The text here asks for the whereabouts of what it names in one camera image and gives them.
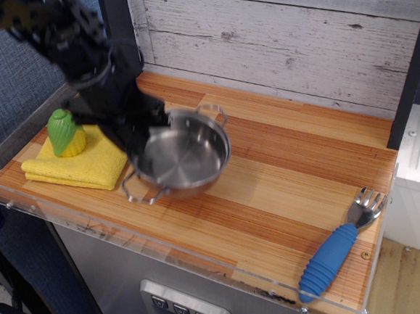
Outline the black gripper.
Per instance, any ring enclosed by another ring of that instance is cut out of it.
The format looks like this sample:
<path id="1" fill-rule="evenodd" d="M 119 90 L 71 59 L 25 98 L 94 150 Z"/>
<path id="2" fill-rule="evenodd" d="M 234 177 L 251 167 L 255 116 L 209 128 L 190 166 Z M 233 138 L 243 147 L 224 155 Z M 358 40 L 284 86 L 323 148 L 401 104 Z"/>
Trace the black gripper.
<path id="1" fill-rule="evenodd" d="M 137 168 L 151 136 L 151 127 L 168 127 L 172 117 L 165 103 L 137 86 L 140 69 L 121 51 L 107 55 L 105 68 L 93 78 L 72 82 L 78 96 L 68 102 L 75 123 L 98 125 Z"/>

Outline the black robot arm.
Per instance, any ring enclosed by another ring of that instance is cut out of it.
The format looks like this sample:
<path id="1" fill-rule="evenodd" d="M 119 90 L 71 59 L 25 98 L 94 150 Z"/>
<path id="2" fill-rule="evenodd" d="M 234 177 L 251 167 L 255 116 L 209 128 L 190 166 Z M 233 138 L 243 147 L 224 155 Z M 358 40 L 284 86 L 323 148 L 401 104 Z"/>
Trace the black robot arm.
<path id="1" fill-rule="evenodd" d="M 29 43 L 59 67 L 78 92 L 68 103 L 73 119 L 97 125 L 138 164 L 154 126 L 170 126 L 165 104 L 141 92 L 140 51 L 107 38 L 98 14 L 80 0 L 0 0 L 0 30 Z"/>

